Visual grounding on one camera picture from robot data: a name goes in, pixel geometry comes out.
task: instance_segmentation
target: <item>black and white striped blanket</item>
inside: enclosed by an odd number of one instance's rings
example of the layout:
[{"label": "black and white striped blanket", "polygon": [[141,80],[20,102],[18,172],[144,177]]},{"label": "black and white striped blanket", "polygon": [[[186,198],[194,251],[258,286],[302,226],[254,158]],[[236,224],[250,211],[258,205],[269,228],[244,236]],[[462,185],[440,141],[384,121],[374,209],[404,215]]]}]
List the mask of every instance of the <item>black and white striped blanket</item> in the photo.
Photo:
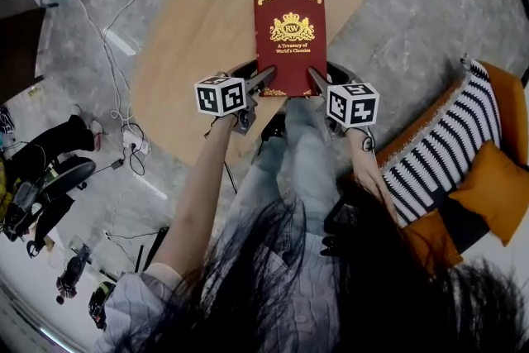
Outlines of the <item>black and white striped blanket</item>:
[{"label": "black and white striped blanket", "polygon": [[486,69],[471,63],[465,81],[383,169],[405,227],[435,209],[463,181],[481,145],[502,138],[496,98]]}]

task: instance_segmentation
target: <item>forearm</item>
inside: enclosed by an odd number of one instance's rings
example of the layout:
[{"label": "forearm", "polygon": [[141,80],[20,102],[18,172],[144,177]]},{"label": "forearm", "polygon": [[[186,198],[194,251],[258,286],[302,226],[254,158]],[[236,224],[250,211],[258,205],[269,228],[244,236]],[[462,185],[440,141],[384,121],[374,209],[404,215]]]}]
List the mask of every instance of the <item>forearm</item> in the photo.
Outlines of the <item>forearm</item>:
[{"label": "forearm", "polygon": [[207,252],[234,124],[235,117],[229,115],[213,125],[183,188],[173,223],[153,259],[184,277],[202,266]]},{"label": "forearm", "polygon": [[362,149],[362,142],[366,135],[364,132],[355,129],[350,129],[346,134],[349,140],[351,162],[356,181],[385,203],[393,220],[396,222],[397,212],[380,172],[374,152]]}]

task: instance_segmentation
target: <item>black shoe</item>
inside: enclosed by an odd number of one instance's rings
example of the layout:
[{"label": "black shoe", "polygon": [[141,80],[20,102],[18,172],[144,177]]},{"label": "black shoe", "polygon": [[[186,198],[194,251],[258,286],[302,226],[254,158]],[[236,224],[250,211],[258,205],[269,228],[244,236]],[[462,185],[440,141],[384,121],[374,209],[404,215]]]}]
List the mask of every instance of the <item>black shoe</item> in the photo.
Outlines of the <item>black shoe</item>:
[{"label": "black shoe", "polygon": [[284,113],[274,115],[263,132],[261,132],[261,140],[268,141],[270,137],[283,137],[285,129],[284,118]]}]

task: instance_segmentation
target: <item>oval tabletop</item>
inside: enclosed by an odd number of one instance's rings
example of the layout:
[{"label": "oval tabletop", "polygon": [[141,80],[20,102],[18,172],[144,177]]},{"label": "oval tabletop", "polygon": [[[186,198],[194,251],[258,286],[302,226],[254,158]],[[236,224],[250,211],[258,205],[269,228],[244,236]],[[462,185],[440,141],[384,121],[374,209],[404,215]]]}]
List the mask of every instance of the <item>oval tabletop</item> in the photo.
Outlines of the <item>oval tabletop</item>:
[{"label": "oval tabletop", "polygon": [[[363,0],[325,0],[330,43]],[[164,0],[138,60],[132,87],[137,121],[150,139],[193,164],[212,117],[197,112],[193,85],[255,58],[253,0]],[[226,161],[254,145],[285,98],[258,98],[246,136],[233,134]]]}]

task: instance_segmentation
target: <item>shirt sleeve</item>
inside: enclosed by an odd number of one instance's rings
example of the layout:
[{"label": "shirt sleeve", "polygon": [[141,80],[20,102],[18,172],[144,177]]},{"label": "shirt sleeve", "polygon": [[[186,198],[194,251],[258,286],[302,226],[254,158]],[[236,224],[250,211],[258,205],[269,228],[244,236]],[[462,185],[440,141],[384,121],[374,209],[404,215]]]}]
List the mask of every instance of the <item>shirt sleeve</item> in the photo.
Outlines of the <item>shirt sleeve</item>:
[{"label": "shirt sleeve", "polygon": [[124,275],[105,304],[107,330],[96,341],[93,351],[114,351],[125,335],[134,344],[143,342],[164,313],[182,277],[163,264],[152,264],[142,274]]}]

